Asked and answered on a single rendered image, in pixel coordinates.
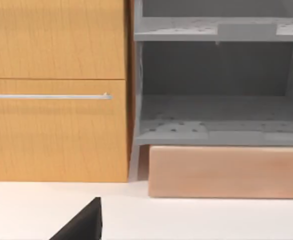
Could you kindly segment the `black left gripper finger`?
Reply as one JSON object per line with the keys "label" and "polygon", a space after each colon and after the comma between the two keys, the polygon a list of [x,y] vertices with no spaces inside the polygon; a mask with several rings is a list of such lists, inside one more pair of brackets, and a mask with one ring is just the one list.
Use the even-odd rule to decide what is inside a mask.
{"label": "black left gripper finger", "polygon": [[95,197],[49,240],[101,240],[101,197]]}

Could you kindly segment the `wooden cupboard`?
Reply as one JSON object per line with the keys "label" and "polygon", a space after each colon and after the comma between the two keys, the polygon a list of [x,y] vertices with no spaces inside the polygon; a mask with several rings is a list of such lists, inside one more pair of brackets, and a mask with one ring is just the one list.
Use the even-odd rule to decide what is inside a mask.
{"label": "wooden cupboard", "polygon": [[139,45],[145,42],[195,42],[195,41],[135,41],[134,37],[134,3],[135,0],[125,0],[125,77],[123,79],[31,79],[31,78],[0,78],[0,80],[124,80],[126,82],[126,122],[128,171],[127,180],[138,177],[140,149],[152,146],[207,146],[207,147],[293,147],[293,146],[255,146],[255,145],[140,145],[136,139],[137,116],[137,76],[139,65],[137,53]]}

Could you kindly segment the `pale wooden drawer front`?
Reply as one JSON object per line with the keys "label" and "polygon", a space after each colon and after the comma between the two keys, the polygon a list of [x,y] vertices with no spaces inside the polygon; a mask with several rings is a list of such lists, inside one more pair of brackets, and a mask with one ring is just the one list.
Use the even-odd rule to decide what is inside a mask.
{"label": "pale wooden drawer front", "polygon": [[293,199],[293,147],[152,146],[148,193],[155,198]]}

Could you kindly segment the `plain wooden drawer front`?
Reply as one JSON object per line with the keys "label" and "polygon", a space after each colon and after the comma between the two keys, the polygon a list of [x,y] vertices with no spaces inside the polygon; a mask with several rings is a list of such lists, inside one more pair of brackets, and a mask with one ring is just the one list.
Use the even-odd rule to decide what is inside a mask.
{"label": "plain wooden drawer front", "polygon": [[0,0],[0,79],[123,79],[125,0]]}

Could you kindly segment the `grey pierced shelf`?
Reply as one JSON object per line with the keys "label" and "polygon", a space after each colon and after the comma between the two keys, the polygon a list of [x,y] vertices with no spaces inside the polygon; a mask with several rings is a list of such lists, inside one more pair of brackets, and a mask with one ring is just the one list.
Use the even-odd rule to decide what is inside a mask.
{"label": "grey pierced shelf", "polygon": [[293,0],[134,0],[134,39],[293,42]]}

